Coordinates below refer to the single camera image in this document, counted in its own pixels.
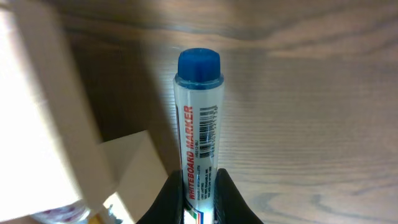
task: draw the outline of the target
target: brown tabletop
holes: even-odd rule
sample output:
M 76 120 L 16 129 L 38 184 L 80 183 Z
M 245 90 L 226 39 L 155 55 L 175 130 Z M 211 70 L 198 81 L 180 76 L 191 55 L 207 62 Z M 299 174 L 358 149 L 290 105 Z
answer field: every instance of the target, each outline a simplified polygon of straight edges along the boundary
M 51 2 L 105 141 L 148 129 L 178 169 L 178 55 L 212 48 L 219 167 L 264 223 L 398 223 L 397 1 Z

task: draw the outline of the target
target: barcode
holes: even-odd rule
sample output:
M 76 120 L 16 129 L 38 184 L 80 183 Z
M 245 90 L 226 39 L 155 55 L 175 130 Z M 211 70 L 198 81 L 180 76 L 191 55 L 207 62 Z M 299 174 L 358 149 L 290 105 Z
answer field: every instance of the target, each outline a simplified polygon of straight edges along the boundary
M 214 157 L 216 147 L 217 106 L 200 108 L 199 158 Z

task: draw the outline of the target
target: wooden surface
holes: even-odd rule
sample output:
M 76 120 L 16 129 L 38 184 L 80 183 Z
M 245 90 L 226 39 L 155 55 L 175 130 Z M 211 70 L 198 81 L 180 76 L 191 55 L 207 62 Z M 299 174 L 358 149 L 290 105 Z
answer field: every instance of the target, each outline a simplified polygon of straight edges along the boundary
M 178 169 L 179 53 L 221 54 L 220 167 L 264 223 L 398 223 L 398 2 L 51 0 L 105 141 Z

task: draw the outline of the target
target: blue marker cap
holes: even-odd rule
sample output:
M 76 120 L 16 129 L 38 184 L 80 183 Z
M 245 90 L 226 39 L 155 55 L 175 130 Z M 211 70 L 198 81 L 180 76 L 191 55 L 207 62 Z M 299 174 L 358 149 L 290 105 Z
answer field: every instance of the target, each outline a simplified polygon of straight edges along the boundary
M 178 58 L 177 83 L 193 90 L 207 90 L 223 83 L 220 55 L 214 50 L 195 48 L 184 50 Z

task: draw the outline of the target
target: whiteboard marker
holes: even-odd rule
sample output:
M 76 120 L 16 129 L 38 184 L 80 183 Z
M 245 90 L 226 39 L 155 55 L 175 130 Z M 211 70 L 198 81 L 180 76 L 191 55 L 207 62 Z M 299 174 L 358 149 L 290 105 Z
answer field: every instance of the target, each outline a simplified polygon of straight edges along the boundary
M 174 78 L 178 138 L 185 194 L 185 224 L 214 223 L 214 186 L 220 141 L 224 76 L 220 55 L 188 49 Z

